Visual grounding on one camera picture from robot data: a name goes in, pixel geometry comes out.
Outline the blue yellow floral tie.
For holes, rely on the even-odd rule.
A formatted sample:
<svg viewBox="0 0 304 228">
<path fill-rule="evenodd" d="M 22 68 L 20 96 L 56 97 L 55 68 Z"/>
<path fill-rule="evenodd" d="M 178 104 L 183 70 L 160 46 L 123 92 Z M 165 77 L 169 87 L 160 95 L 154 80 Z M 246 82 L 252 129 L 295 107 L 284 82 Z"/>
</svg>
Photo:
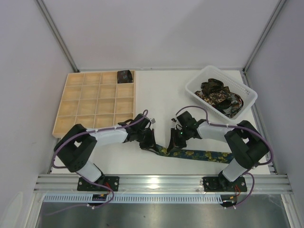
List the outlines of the blue yellow floral tie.
<svg viewBox="0 0 304 228">
<path fill-rule="evenodd" d="M 214 152 L 214 151 L 202 151 L 202 150 L 184 150 L 173 149 L 168 151 L 166 147 L 156 145 L 153 149 L 148 149 L 159 156 L 195 160 L 195 161 L 207 161 L 229 164 L 234 155 L 228 152 Z"/>
</svg>

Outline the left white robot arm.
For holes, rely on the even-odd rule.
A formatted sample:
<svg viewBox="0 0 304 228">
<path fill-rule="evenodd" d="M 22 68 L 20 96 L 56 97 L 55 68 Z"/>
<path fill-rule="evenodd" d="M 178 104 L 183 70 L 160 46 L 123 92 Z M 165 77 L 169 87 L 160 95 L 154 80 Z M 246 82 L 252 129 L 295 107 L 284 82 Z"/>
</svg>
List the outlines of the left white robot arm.
<svg viewBox="0 0 304 228">
<path fill-rule="evenodd" d="M 152 124 L 155 120 L 149 119 L 147 113 L 145 110 L 135 119 L 100 129 L 75 124 L 55 146 L 53 158 L 58 157 L 64 164 L 63 169 L 78 174 L 88 183 L 103 185 L 105 175 L 89 160 L 95 147 L 137 141 L 143 150 L 154 148 L 156 142 Z"/>
</svg>

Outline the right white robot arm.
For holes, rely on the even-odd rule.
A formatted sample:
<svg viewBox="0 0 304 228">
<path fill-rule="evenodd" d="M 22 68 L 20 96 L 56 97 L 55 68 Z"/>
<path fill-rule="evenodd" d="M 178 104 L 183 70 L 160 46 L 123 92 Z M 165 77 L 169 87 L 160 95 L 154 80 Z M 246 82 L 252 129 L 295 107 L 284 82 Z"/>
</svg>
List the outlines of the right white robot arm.
<svg viewBox="0 0 304 228">
<path fill-rule="evenodd" d="M 178 124 L 171 128 L 167 152 L 177 152 L 187 147 L 189 139 L 213 139 L 227 143 L 233 155 L 232 161 L 218 174 L 218 188 L 228 188 L 243 174 L 255 166 L 267 153 L 273 158 L 273 149 L 249 121 L 237 125 L 211 123 L 207 118 L 196 120 L 185 111 L 177 116 Z"/>
</svg>

